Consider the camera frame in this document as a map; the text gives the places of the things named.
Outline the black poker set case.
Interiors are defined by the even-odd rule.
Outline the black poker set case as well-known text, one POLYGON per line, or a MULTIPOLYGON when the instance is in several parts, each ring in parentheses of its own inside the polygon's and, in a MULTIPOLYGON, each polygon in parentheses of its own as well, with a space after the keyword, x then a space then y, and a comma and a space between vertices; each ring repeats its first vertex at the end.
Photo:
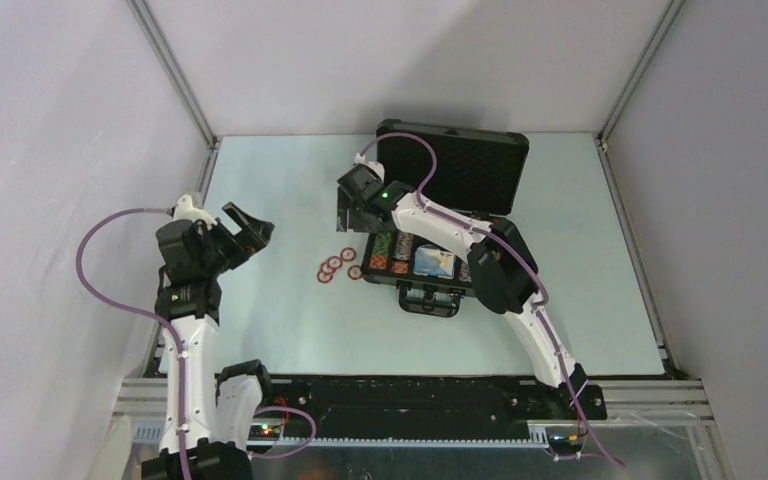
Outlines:
MULTIPOLYGON (((385 183, 403 182, 426 198, 470 218, 513 223, 508 216, 530 151, 525 135, 386 119, 378 125, 370 146, 376 151, 374 158, 361 154, 385 167, 385 183)), ((468 265, 458 257, 452 280, 413 274, 418 247, 442 249, 413 234, 411 271, 408 275, 393 274, 390 267, 399 231, 383 232, 393 235, 387 269, 369 267, 373 235, 377 234, 370 232, 363 232, 368 240, 360 268, 367 282, 394 287, 402 310, 450 318, 459 312, 463 298, 477 299, 468 265)))

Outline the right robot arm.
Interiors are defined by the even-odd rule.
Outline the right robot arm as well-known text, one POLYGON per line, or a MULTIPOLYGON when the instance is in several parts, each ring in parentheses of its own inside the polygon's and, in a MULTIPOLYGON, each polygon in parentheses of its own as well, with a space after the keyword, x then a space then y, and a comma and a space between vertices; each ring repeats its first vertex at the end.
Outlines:
POLYGON ((516 225, 470 218, 403 182, 385 183, 383 173, 379 163, 361 162, 338 179, 339 230, 397 230, 465 261, 474 296, 507 320, 526 350, 537 381, 545 386, 545 411, 556 418, 570 416, 580 407, 589 379, 549 318, 548 291, 516 225))

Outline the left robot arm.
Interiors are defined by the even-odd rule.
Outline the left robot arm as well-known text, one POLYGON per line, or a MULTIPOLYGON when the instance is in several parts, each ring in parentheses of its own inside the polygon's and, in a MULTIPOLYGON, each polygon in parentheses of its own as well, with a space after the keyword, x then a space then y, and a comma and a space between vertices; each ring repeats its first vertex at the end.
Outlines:
POLYGON ((169 347, 166 420, 157 457, 141 464, 144 479, 250 479, 246 451, 253 416, 276 403, 263 363, 250 360, 218 371, 220 275, 247 262, 270 242, 274 225, 229 202, 223 212, 232 233, 190 194, 156 232, 168 283, 158 291, 155 313, 169 347))

